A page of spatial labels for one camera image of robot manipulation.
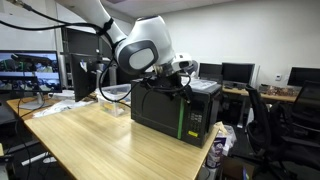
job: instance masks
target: label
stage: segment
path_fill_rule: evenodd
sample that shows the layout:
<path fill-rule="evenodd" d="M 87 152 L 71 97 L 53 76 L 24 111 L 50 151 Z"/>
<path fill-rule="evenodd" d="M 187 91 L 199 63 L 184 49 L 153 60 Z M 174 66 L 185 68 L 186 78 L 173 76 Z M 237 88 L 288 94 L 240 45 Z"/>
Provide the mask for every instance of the label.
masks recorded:
<path fill-rule="evenodd" d="M 192 132 L 192 131 L 188 131 L 188 134 L 194 137 L 198 137 L 198 133 Z"/>

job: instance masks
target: desk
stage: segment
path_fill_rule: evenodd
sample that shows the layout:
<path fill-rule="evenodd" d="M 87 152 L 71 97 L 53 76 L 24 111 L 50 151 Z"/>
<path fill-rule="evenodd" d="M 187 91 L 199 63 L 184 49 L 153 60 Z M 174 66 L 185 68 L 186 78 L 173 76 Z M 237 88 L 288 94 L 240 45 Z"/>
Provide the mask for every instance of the desk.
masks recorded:
<path fill-rule="evenodd" d="M 97 103 L 25 124 L 75 179 L 195 179 L 215 138 L 200 149 Z"/>
<path fill-rule="evenodd" d="M 44 96 L 44 97 L 46 98 L 46 103 L 49 103 L 49 104 L 55 104 L 55 103 L 60 101 L 60 100 L 47 99 L 47 96 Z M 39 111 L 43 111 L 46 108 L 48 108 L 48 107 L 43 107 L 43 108 L 39 108 L 39 109 L 34 110 L 34 111 L 28 110 L 28 109 L 19 109 L 19 114 L 18 114 L 19 101 L 20 101 L 20 104 L 24 104 L 24 103 L 27 103 L 27 102 L 30 102 L 30 101 L 33 101 L 33 100 L 35 100 L 35 97 L 23 98 L 23 101 L 20 101 L 20 99 L 12 99 L 12 100 L 8 100 L 7 104 L 15 112 L 15 115 L 16 115 L 16 117 L 18 119 L 21 119 L 22 121 L 25 121 L 25 120 L 31 119 L 33 117 L 33 113 L 36 113 L 36 112 L 39 112 Z M 38 140 L 32 140 L 32 141 L 29 141 L 29 142 L 25 143 L 25 145 L 27 147 L 31 147 L 31 146 L 36 145 L 38 143 L 39 143 Z M 14 153 L 14 152 L 23 150 L 24 148 L 25 148 L 25 146 L 23 144 L 17 145 L 15 147 L 11 147 L 9 149 L 10 151 L 6 152 L 6 153 L 9 153 L 9 154 L 10 153 Z"/>
<path fill-rule="evenodd" d="M 26 102 L 30 102 L 30 101 L 33 101 L 35 100 L 36 97 L 27 97 L 27 98 L 23 98 L 23 101 L 20 101 L 20 104 L 24 104 Z M 33 113 L 30 113 L 32 110 L 28 110 L 28 109 L 19 109 L 19 114 L 18 114 L 18 104 L 19 104 L 19 100 L 20 99 L 12 99 L 12 100 L 8 100 L 7 101 L 7 104 L 10 106 L 10 108 L 16 113 L 16 115 L 19 116 L 19 118 L 22 116 L 22 118 L 20 118 L 21 120 L 25 121 L 25 120 L 28 120 L 28 119 L 31 119 L 33 117 Z M 59 102 L 60 100 L 54 100 L 54 99 L 46 99 L 46 103 L 49 103 L 49 104 L 55 104 L 57 102 Z M 33 112 L 36 113 L 36 112 L 40 112 L 40 111 L 43 111 L 45 110 L 46 108 L 48 107 L 43 107 L 43 108 L 40 108 L 40 109 L 37 109 L 37 110 L 34 110 Z"/>
<path fill-rule="evenodd" d="M 222 91 L 225 93 L 231 93 L 231 94 L 239 94 L 243 96 L 249 96 L 248 92 L 245 89 L 226 89 L 222 88 Z M 263 99 L 271 99 L 271 100 L 276 100 L 276 101 L 285 101 L 285 102 L 294 102 L 296 100 L 296 96 L 274 96 L 274 95 L 268 95 L 268 94 L 260 94 Z"/>
<path fill-rule="evenodd" d="M 223 87 L 222 91 L 224 93 L 238 94 L 241 96 L 249 96 L 248 92 L 245 89 L 237 89 L 237 88 L 227 89 Z M 261 95 L 261 98 L 263 99 L 270 99 L 270 100 L 284 101 L 284 102 L 291 102 L 291 103 L 293 103 L 297 98 L 296 96 L 274 96 L 274 95 L 268 95 L 268 94 L 262 94 L 262 93 L 260 93 L 260 95 Z M 246 101 L 247 101 L 247 98 L 245 98 L 242 102 L 239 122 L 237 125 L 237 127 L 239 128 L 243 127 L 243 114 L 244 114 Z"/>

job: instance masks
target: white ceiling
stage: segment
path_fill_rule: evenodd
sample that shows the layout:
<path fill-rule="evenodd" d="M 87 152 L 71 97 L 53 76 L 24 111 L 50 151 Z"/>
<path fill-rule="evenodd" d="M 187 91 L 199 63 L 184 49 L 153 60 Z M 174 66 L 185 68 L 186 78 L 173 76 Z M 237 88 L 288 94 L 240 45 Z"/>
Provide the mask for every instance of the white ceiling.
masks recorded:
<path fill-rule="evenodd" d="M 100 1 L 104 6 L 122 12 L 133 18 L 138 18 L 235 0 L 118 0 L 122 2 L 116 4 L 113 4 L 108 0 Z"/>

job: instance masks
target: computer monitor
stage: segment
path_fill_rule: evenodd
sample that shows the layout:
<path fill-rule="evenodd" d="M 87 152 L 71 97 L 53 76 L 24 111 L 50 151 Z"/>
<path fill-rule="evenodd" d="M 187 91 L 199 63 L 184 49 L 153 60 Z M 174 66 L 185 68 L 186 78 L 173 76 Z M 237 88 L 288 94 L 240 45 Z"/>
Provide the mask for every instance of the computer monitor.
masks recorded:
<path fill-rule="evenodd" d="M 20 108 L 36 109 L 39 93 L 62 92 L 56 51 L 0 50 L 0 91 L 38 92 L 38 102 Z"/>
<path fill-rule="evenodd" d="M 70 67 L 75 101 L 78 102 L 97 87 L 98 56 L 70 54 Z"/>
<path fill-rule="evenodd" d="M 288 85 L 302 87 L 305 81 L 320 82 L 320 69 L 292 67 Z"/>
<path fill-rule="evenodd" d="M 200 79 L 216 81 L 222 83 L 222 65 L 200 63 L 199 74 Z"/>
<path fill-rule="evenodd" d="M 229 85 L 250 84 L 254 64 L 222 63 L 223 81 Z"/>
<path fill-rule="evenodd" d="M 222 74 L 222 65 L 221 64 L 200 63 L 199 77 L 210 76 L 212 74 L 221 75 Z"/>

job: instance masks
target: white robotic arm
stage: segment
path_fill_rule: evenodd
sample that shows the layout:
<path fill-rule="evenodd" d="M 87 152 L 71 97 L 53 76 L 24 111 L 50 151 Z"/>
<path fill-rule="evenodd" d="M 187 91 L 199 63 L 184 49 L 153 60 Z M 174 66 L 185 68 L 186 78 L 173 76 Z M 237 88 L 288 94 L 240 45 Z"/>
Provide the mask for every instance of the white robotic arm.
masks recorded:
<path fill-rule="evenodd" d="M 88 23 L 105 27 L 102 38 L 112 47 L 121 69 L 140 74 L 153 65 L 159 76 L 170 76 L 190 66 L 187 54 L 175 55 L 169 32 L 160 16 L 139 18 L 126 36 L 113 22 L 99 0 L 55 0 Z"/>

